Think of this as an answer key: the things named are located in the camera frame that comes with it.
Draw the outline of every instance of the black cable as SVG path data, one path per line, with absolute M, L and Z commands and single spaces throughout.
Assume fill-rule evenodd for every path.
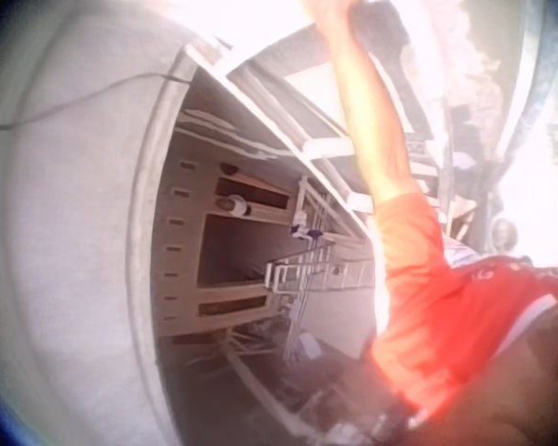
M 93 93 L 89 93 L 88 95 L 82 96 L 81 98 L 69 100 L 67 102 L 63 102 L 61 104 L 50 107 L 50 108 L 48 108 L 44 111 L 40 111 L 39 113 L 37 113 L 34 116 L 31 116 L 30 118 L 23 119 L 23 120 L 18 121 L 16 123 L 0 124 L 0 131 L 4 132 L 4 131 L 8 131 L 8 130 L 13 130 L 17 127 L 21 127 L 22 125 L 28 125 L 28 124 L 36 123 L 37 121 L 41 121 L 41 120 L 46 119 L 50 116 L 53 116 L 54 114 L 58 114 L 60 112 L 63 112 L 64 110 L 70 109 L 71 107 L 82 104 L 83 102 L 87 102 L 88 100 L 91 100 L 93 98 L 97 98 L 97 97 L 101 96 L 102 94 L 107 93 L 108 91 L 117 88 L 118 86 L 128 84 L 129 82 L 135 81 L 137 79 L 146 79 L 146 78 L 149 78 L 149 77 L 161 77 L 163 79 L 166 79 L 167 81 L 178 82 L 180 84 L 186 84 L 186 85 L 189 85 L 191 83 L 190 81 L 187 81 L 185 79 L 180 79 L 179 77 L 172 76 L 171 74 L 161 74 L 160 72 L 144 72 L 142 74 L 136 74 L 134 76 L 130 76 L 130 77 L 127 77 L 125 79 L 121 79 L 119 81 L 116 81 L 112 84 L 106 85 L 102 89 L 97 90 Z

